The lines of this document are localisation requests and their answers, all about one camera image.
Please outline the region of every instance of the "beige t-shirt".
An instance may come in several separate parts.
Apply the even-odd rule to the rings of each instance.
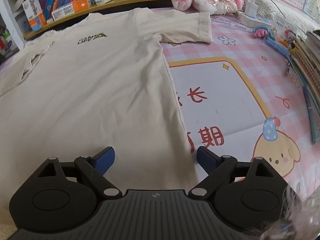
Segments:
[[[207,13],[137,8],[90,14],[28,42],[0,77],[0,205],[46,158],[73,161],[107,146],[116,160],[105,177],[123,193],[194,187],[198,178],[159,42],[211,38]]]

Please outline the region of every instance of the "cable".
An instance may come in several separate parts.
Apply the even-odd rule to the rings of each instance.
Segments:
[[[281,14],[284,16],[284,18],[288,21],[288,19],[287,19],[287,17],[283,14],[283,12],[280,10],[280,8],[277,6],[277,4],[273,1],[273,0],[270,0],[271,2],[273,2],[274,3],[274,5],[278,8],[278,10],[281,12]],[[301,31],[302,31],[302,33],[304,33],[305,35],[307,35],[305,32],[304,32],[304,30],[302,30],[300,27],[298,27]]]

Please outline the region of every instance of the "yellow star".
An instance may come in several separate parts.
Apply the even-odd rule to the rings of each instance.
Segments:
[[[168,42],[168,43],[171,44],[172,46],[181,45],[181,43],[173,43],[173,42]]]
[[[229,66],[228,65],[226,65],[226,64],[223,64],[223,66],[222,66],[223,68],[225,68],[226,70],[229,70]]]

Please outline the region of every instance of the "cartoon dog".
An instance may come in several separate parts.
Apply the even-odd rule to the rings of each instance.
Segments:
[[[282,176],[287,176],[300,161],[300,150],[296,143],[285,133],[276,129],[280,126],[277,117],[267,118],[263,133],[259,136],[253,150],[254,157],[263,157]]]

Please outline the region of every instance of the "pink checkered tablecloth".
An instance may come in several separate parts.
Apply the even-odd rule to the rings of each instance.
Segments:
[[[309,195],[320,184],[320,143],[311,143],[302,86],[292,71],[285,76],[284,57],[263,44],[262,39],[254,38],[251,31],[252,29],[239,24],[235,17],[214,17],[211,44],[185,42],[162,43],[162,46],[169,63],[221,56],[238,63],[271,114],[281,120],[281,131],[287,134],[300,150],[300,160],[295,162],[293,170],[285,176],[286,181],[293,186],[299,182],[303,194]],[[183,81],[184,77],[173,75],[173,79],[176,84],[179,81],[177,79]],[[211,146],[209,149],[215,152],[214,147]]]

